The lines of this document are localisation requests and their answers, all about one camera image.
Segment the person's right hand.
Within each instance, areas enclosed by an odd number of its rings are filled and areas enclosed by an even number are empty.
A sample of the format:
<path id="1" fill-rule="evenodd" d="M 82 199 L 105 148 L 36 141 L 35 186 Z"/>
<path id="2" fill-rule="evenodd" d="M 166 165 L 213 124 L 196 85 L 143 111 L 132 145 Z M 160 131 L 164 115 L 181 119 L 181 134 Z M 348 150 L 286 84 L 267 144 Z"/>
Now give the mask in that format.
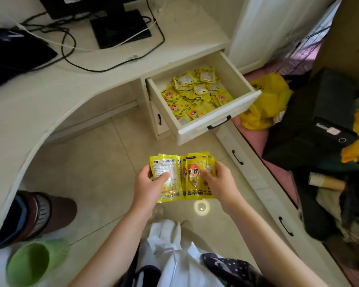
<path id="1" fill-rule="evenodd" d="M 222 162 L 215 163 L 216 182 L 208 185 L 212 195 L 220 202 L 224 212 L 231 214 L 244 201 L 234 181 L 231 170 Z"/>

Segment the pile of dark clothes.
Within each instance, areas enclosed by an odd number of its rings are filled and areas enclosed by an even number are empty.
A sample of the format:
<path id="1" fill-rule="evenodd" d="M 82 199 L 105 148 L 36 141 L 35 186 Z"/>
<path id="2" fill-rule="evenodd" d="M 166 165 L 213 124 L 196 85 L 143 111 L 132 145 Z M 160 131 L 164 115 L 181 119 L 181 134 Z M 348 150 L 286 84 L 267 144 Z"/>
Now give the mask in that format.
<path id="1" fill-rule="evenodd" d="M 318 173 L 306 168 L 291 171 L 304 228 L 341 266 L 359 271 L 359 172 L 323 173 L 345 181 L 344 191 L 309 185 L 310 172 Z"/>

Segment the white bed frame with drawers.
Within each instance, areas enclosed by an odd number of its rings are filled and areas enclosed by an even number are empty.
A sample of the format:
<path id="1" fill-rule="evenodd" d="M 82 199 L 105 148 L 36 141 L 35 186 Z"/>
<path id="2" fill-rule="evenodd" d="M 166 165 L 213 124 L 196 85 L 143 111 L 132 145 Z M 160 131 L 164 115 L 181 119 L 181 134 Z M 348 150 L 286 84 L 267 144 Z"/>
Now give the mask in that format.
<path id="1" fill-rule="evenodd" d="M 325 246 L 307 234 L 296 205 L 235 125 L 231 121 L 226 122 L 217 127 L 215 134 L 297 256 L 330 287 L 352 287 Z M 233 149 L 244 165 L 237 163 Z M 293 237 L 286 233 L 278 216 L 283 217 L 289 230 L 294 233 Z"/>

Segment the pile of yellow packets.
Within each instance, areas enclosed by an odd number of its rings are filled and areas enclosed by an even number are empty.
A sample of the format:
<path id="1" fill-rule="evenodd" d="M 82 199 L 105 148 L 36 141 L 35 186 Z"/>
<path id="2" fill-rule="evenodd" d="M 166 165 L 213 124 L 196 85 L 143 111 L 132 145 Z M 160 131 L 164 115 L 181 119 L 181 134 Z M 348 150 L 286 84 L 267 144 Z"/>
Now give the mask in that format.
<path id="1" fill-rule="evenodd" d="M 200 67 L 172 78 L 161 96 L 180 125 L 186 125 L 234 100 L 215 67 Z"/>

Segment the pink bed sheet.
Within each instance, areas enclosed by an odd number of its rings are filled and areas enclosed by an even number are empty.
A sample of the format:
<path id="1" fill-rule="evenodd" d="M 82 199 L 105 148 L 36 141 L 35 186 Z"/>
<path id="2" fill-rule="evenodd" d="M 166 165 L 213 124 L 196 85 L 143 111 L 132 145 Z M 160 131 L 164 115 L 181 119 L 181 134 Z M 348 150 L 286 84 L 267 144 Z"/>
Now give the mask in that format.
<path id="1" fill-rule="evenodd" d="M 268 129 L 248 130 L 244 126 L 242 126 L 240 117 L 234 117 L 232 119 L 232 123 L 239 130 L 239 132 L 244 137 L 244 139 L 249 143 L 251 148 L 256 152 L 256 154 L 262 160 L 262 162 L 265 164 L 268 170 L 272 173 L 272 175 L 275 177 L 275 179 L 278 181 L 278 183 L 281 185 L 281 187 L 284 189 L 284 191 L 287 193 L 287 195 L 293 201 L 293 203 L 296 205 L 299 211 L 297 205 L 298 202 L 297 192 L 293 184 L 291 173 L 271 163 L 268 163 L 261 158 L 265 143 L 268 138 L 268 133 L 269 133 Z M 337 265 L 340 267 L 340 269 L 342 270 L 343 274 L 346 276 L 351 286 L 359 287 L 359 271 L 342 267 L 338 263 Z"/>

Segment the dark dotted trousers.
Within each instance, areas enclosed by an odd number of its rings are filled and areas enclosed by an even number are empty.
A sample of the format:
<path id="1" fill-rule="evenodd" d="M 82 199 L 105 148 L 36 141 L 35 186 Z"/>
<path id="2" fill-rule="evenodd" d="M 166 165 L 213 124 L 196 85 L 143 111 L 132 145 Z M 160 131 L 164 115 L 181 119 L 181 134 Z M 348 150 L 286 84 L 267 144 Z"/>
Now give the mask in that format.
<path id="1" fill-rule="evenodd" d="M 226 287 L 275 287 L 247 261 L 205 253 L 201 255 L 201 262 Z"/>

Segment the person's left hand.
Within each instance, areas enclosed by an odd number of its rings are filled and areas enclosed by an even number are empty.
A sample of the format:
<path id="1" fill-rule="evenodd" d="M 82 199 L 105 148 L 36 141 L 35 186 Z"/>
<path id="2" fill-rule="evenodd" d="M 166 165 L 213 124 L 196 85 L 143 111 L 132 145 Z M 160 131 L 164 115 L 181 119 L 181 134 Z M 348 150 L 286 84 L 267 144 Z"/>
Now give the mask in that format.
<path id="1" fill-rule="evenodd" d="M 155 184 L 151 177 L 150 165 L 146 164 L 135 177 L 134 197 L 131 205 L 131 209 L 148 216 L 153 214 L 163 186 L 163 184 Z"/>

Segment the white wooden drawer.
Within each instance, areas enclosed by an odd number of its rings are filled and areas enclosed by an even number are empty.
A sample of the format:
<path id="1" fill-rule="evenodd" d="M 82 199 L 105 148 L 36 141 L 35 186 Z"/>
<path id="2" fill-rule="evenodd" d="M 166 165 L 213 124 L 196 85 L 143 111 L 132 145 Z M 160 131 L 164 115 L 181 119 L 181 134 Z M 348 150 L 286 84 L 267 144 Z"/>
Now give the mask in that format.
<path id="1" fill-rule="evenodd" d="M 186 125 L 180 125 L 161 96 L 161 91 L 169 86 L 170 78 L 184 73 L 186 70 L 195 70 L 201 66 L 215 67 L 217 76 L 221 78 L 222 84 L 230 92 L 234 100 L 195 121 Z M 177 145 L 182 145 L 209 131 L 207 129 L 208 125 L 220 121 L 228 115 L 235 117 L 243 113 L 249 109 L 260 95 L 260 91 L 256 91 L 249 84 L 222 51 L 211 53 L 149 77 L 146 79 L 146 84 L 151 100 L 163 115 L 164 120 L 177 140 Z"/>

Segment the yellow packet with clear window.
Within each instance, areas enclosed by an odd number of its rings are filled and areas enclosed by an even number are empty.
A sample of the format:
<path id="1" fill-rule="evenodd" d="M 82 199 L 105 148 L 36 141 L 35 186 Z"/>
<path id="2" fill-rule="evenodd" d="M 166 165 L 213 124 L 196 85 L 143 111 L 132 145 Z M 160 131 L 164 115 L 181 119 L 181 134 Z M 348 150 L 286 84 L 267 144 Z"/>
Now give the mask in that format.
<path id="1" fill-rule="evenodd" d="M 183 200 L 182 181 L 179 170 L 180 156 L 176 154 L 158 154 L 150 157 L 150 168 L 153 180 L 164 173 L 170 173 L 170 177 L 163 184 L 161 196 L 157 203 Z"/>

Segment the white garment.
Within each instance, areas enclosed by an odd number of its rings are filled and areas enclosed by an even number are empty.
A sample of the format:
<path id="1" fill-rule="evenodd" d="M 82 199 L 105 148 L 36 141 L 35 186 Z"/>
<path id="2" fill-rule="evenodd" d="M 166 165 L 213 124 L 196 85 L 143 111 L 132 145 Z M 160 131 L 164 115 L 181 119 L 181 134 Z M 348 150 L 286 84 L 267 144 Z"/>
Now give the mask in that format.
<path id="1" fill-rule="evenodd" d="M 224 287 L 206 268 L 211 247 L 189 227 L 168 219 L 151 222 L 138 250 L 133 287 Z"/>

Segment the white curtain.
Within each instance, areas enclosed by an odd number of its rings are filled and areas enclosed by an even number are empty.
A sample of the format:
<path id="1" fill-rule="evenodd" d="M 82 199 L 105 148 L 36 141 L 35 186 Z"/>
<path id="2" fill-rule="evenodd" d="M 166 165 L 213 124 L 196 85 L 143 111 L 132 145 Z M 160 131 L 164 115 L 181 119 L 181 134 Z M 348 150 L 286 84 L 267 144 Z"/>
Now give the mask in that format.
<path id="1" fill-rule="evenodd" d="M 241 73 L 301 39 L 335 0 L 244 0 L 226 55 Z"/>

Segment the black box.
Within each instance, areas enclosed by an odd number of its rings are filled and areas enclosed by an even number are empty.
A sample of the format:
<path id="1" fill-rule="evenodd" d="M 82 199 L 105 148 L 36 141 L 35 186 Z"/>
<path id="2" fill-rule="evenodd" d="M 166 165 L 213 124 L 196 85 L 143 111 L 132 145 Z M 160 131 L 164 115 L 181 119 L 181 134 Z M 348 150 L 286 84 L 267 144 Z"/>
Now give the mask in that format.
<path id="1" fill-rule="evenodd" d="M 358 140 L 353 131 L 355 82 L 322 69 L 295 91 L 280 122 L 269 130 L 262 158 L 291 170 L 321 160 Z"/>

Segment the white cabinet drawer front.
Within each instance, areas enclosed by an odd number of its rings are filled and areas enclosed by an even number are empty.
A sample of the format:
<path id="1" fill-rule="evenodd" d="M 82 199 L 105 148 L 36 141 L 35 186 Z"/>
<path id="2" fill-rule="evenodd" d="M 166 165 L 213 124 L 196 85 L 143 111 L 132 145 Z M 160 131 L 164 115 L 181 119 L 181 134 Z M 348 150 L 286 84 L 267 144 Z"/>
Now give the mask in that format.
<path id="1" fill-rule="evenodd" d="M 157 136 L 162 136 L 167 132 L 170 133 L 171 132 L 170 128 L 168 127 L 166 121 L 164 120 L 163 115 L 158 111 L 158 109 L 157 109 L 156 105 L 154 104 L 154 102 L 150 101 L 150 105 L 151 105 L 151 109 L 152 109 L 152 113 L 153 113 L 153 120 L 154 120 L 153 125 L 155 127 L 155 131 L 156 131 Z M 158 125 L 157 114 L 161 115 L 162 126 Z"/>

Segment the person's right forearm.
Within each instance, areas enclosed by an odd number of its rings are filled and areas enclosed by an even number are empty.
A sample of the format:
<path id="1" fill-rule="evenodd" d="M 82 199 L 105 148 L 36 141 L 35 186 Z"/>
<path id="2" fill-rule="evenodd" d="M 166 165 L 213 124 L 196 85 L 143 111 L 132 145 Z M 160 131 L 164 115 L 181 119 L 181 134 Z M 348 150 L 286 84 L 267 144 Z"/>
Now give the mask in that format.
<path id="1" fill-rule="evenodd" d="M 276 287 L 329 287 L 242 198 L 220 200 L 263 276 Z"/>

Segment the brown cardboard board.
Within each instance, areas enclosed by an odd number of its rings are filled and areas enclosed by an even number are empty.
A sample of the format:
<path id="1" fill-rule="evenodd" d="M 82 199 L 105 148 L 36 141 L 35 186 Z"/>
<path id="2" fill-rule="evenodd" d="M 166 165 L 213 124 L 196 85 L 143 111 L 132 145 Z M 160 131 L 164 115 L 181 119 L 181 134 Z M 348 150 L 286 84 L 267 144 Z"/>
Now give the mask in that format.
<path id="1" fill-rule="evenodd" d="M 359 90 L 359 0 L 342 0 L 317 57 L 311 78 L 322 68 L 352 78 Z"/>

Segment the yellow cartoon print packet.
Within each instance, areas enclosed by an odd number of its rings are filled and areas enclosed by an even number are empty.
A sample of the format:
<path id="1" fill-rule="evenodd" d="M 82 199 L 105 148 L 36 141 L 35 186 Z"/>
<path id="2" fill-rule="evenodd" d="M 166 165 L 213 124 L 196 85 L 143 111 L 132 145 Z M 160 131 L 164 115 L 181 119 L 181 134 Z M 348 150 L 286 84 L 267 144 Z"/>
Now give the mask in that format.
<path id="1" fill-rule="evenodd" d="M 215 158 L 210 153 L 189 153 L 182 167 L 182 183 L 185 200 L 215 199 L 208 183 L 201 177 L 206 170 L 216 176 Z"/>

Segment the black monitor stand base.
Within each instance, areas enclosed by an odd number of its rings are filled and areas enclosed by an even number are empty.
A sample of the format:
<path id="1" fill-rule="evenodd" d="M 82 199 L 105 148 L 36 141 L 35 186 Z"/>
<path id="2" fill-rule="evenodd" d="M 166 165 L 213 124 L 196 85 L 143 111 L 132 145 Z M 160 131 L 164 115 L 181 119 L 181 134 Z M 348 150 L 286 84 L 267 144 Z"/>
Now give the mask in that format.
<path id="1" fill-rule="evenodd" d="M 90 21 L 100 49 L 150 38 L 152 33 L 138 9 L 106 13 Z"/>

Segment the green plastic cup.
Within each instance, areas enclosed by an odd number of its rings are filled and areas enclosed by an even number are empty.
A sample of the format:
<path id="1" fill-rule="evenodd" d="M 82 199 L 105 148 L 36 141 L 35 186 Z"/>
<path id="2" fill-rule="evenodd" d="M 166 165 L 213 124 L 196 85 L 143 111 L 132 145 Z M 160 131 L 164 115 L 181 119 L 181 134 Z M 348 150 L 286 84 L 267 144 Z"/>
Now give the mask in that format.
<path id="1" fill-rule="evenodd" d="M 9 287 L 32 287 L 63 264 L 70 246 L 67 240 L 32 241 L 20 247 L 6 265 Z"/>

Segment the person's left forearm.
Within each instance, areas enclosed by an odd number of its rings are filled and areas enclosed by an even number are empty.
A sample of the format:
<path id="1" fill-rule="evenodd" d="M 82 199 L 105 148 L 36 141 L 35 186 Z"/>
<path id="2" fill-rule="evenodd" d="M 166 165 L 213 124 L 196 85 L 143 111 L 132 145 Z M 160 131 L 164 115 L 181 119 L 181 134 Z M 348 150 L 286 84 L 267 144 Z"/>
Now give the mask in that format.
<path id="1" fill-rule="evenodd" d="M 113 287 L 130 267 L 153 204 L 132 204 L 68 287 Z"/>

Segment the dark blue bag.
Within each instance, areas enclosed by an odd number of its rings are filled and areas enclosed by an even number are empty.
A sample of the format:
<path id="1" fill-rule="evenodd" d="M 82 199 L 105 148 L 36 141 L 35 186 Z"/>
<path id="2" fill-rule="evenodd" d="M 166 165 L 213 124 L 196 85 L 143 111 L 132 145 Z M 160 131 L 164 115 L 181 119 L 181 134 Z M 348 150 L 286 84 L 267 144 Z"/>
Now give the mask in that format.
<path id="1" fill-rule="evenodd" d="M 49 45 L 21 29 L 0 28 L 0 86 L 57 57 Z"/>

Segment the black monitor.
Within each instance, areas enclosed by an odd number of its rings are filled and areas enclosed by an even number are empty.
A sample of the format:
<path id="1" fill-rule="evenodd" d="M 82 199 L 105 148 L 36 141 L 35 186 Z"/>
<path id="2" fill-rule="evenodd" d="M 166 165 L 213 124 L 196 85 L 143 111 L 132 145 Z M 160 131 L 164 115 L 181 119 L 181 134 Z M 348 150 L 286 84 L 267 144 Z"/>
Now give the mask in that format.
<path id="1" fill-rule="evenodd" d="M 53 20 L 83 13 L 105 11 L 107 15 L 122 14 L 124 5 L 139 0 L 39 0 Z"/>

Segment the yellow plastic bag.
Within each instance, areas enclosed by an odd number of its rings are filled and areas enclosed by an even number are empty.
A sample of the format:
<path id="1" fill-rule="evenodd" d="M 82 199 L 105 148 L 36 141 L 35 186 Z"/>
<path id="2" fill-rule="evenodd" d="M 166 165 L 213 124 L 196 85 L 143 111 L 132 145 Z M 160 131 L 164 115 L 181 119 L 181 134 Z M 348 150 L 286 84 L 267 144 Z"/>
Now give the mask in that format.
<path id="1" fill-rule="evenodd" d="M 272 127 L 275 117 L 286 111 L 293 94 L 288 83 L 278 73 L 268 73 L 250 82 L 261 94 L 249 107 L 239 115 L 241 124 L 248 130 L 265 130 Z"/>

